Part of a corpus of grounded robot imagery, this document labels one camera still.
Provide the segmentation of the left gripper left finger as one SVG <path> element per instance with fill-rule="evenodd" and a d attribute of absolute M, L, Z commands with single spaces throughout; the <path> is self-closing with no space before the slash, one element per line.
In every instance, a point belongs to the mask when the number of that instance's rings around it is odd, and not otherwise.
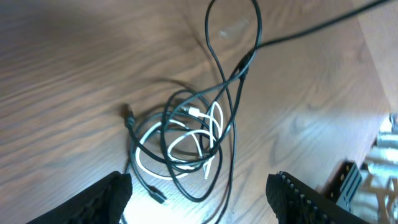
<path fill-rule="evenodd" d="M 114 171 L 29 223 L 118 224 L 131 195 L 131 175 Z"/>

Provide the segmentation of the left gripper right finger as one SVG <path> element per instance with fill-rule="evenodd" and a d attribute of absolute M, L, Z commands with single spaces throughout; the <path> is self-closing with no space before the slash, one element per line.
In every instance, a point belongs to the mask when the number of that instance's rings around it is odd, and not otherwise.
<path fill-rule="evenodd" d="M 288 172 L 268 175 L 266 197 L 282 224 L 367 224 Z"/>

